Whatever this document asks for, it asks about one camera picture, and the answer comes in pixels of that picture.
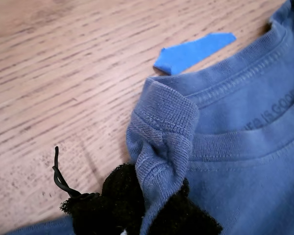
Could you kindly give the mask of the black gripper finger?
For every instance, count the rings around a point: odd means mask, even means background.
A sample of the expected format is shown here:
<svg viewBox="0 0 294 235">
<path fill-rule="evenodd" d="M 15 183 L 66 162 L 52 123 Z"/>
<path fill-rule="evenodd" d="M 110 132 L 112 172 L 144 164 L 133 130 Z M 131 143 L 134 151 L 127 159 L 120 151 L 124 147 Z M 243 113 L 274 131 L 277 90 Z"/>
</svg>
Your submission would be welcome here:
<svg viewBox="0 0 294 235">
<path fill-rule="evenodd" d="M 145 203 L 134 165 L 116 167 L 101 193 L 74 193 L 60 209 L 72 217 L 77 235 L 138 235 Z"/>
<path fill-rule="evenodd" d="M 219 235 L 222 226 L 189 199 L 189 182 L 170 197 L 151 225 L 153 235 Z"/>
</svg>

